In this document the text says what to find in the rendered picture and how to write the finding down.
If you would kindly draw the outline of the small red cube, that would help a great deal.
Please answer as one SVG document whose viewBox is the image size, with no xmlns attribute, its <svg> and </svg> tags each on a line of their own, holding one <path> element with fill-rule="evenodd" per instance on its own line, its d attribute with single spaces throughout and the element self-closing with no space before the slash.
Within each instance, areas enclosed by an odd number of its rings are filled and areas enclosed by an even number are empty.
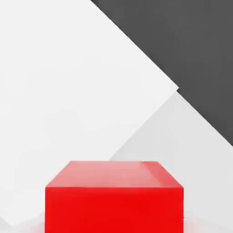
<svg viewBox="0 0 233 233">
<path fill-rule="evenodd" d="M 184 233 L 183 212 L 158 162 L 72 161 L 45 188 L 45 233 Z"/>
</svg>

